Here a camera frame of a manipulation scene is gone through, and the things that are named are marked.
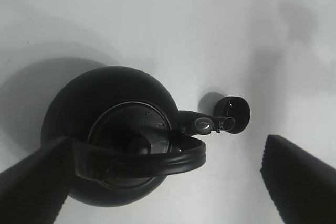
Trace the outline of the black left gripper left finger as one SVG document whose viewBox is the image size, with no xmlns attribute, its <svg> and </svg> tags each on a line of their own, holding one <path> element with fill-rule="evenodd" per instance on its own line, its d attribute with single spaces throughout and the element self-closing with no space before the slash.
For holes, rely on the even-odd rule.
<svg viewBox="0 0 336 224">
<path fill-rule="evenodd" d="M 1 223 L 54 223 L 74 179 L 74 149 L 58 138 L 1 172 Z"/>
</svg>

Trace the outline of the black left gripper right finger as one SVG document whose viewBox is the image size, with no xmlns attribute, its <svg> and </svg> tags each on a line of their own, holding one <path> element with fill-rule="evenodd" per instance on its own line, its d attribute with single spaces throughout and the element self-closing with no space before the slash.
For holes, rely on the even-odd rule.
<svg viewBox="0 0 336 224">
<path fill-rule="evenodd" d="M 335 223 L 335 168 L 268 135 L 260 172 L 284 223 Z"/>
</svg>

